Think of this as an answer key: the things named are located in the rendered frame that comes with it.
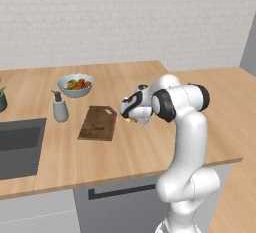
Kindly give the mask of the dark grey sink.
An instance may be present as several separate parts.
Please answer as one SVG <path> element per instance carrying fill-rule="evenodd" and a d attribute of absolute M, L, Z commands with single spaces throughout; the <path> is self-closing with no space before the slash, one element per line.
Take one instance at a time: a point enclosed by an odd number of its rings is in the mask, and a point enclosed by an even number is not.
<path fill-rule="evenodd" d="M 0 180 L 37 174 L 46 118 L 0 122 Z"/>

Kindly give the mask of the dark plant pot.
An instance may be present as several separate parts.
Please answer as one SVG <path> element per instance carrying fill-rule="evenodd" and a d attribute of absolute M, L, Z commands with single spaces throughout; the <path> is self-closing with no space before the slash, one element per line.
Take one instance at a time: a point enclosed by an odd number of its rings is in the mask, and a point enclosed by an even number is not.
<path fill-rule="evenodd" d="M 0 93 L 0 112 L 4 111 L 7 108 L 7 99 L 4 91 Z"/>

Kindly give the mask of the pale blue scalloped bowl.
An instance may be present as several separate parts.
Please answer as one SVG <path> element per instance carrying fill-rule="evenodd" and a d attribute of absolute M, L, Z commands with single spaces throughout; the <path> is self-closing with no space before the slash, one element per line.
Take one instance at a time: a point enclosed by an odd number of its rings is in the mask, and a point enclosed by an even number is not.
<path fill-rule="evenodd" d="M 84 89 L 78 89 L 77 88 L 77 82 L 79 79 L 85 79 L 86 81 L 90 81 L 91 82 L 91 85 L 87 88 L 84 88 Z M 71 90 L 68 90 L 67 89 L 67 83 L 70 81 L 70 80 L 75 80 L 76 81 L 76 86 L 71 89 Z M 71 97 L 71 98 L 80 98 L 80 97 L 84 97 L 86 96 L 92 86 L 94 84 L 94 79 L 92 76 L 90 75 L 87 75 L 87 74 L 82 74 L 82 73 L 77 73 L 77 74 L 70 74 L 70 75 L 65 75 L 63 77 L 61 77 L 56 85 L 57 87 L 67 96 L 67 97 Z"/>

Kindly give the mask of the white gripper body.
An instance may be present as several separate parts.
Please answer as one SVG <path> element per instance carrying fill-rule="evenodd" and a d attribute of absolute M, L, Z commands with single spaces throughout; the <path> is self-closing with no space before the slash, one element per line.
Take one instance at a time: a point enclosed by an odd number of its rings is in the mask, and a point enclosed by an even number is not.
<path fill-rule="evenodd" d="M 151 107 L 137 107 L 131 111 L 131 119 L 146 125 L 153 114 Z"/>

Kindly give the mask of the orange-red fruit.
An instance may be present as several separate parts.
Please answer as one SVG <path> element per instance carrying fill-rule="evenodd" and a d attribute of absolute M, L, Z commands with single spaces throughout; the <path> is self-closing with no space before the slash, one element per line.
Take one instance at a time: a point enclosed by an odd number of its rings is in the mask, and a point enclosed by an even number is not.
<path fill-rule="evenodd" d="M 77 82 L 77 88 L 78 89 L 84 89 L 91 85 L 90 81 L 86 81 L 85 79 L 79 79 Z"/>

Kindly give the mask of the pale grey drawer front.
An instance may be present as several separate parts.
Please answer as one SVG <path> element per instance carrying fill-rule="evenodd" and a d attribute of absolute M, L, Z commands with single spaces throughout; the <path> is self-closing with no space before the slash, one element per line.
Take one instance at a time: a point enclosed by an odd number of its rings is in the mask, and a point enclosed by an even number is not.
<path fill-rule="evenodd" d="M 0 200 L 0 223 L 52 215 L 75 209 L 72 190 Z"/>

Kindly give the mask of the grey soap dispenser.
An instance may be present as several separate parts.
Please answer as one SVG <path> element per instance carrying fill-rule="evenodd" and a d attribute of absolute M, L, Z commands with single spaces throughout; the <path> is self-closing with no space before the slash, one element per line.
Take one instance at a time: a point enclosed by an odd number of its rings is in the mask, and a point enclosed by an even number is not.
<path fill-rule="evenodd" d="M 65 100 L 61 97 L 59 91 L 54 91 L 53 115 L 57 122 L 65 122 L 68 120 L 69 112 Z"/>

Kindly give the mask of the grey dishwasher door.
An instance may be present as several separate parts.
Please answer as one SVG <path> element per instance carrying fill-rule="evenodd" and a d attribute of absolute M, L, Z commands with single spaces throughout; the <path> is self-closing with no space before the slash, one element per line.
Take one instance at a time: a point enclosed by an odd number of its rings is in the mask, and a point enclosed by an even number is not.
<path fill-rule="evenodd" d="M 73 190 L 81 233 L 154 233 L 165 218 L 168 205 L 156 189 L 89 200 L 96 193 L 156 184 L 157 176 L 118 181 Z"/>

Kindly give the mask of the pale grey cupboard door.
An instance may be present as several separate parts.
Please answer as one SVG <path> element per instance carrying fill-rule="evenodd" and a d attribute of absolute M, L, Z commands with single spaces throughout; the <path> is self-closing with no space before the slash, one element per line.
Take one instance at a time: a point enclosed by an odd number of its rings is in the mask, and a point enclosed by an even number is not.
<path fill-rule="evenodd" d="M 81 233 L 75 210 L 0 223 L 0 233 Z"/>

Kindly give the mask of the brown wooden cutting board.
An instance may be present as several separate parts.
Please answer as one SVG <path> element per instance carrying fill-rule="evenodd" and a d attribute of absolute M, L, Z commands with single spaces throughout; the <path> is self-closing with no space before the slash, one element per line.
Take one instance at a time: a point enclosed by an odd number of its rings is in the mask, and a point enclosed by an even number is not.
<path fill-rule="evenodd" d="M 110 106 L 90 106 L 82 124 L 80 140 L 111 141 L 117 112 Z"/>

